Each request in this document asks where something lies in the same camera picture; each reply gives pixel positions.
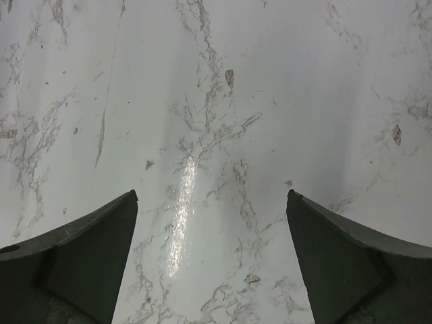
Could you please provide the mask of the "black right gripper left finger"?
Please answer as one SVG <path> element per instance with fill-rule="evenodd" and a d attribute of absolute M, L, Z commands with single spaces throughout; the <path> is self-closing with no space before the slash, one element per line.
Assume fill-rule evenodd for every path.
<path fill-rule="evenodd" d="M 137 214 L 131 190 L 79 219 L 1 248 L 1 322 L 111 323 Z"/>

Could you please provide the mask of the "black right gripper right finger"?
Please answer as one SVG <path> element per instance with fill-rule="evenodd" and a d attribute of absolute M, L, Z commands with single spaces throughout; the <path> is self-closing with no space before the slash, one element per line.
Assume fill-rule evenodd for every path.
<path fill-rule="evenodd" d="M 431 248 L 342 217 L 294 190 L 286 213 L 315 323 L 431 322 Z"/>

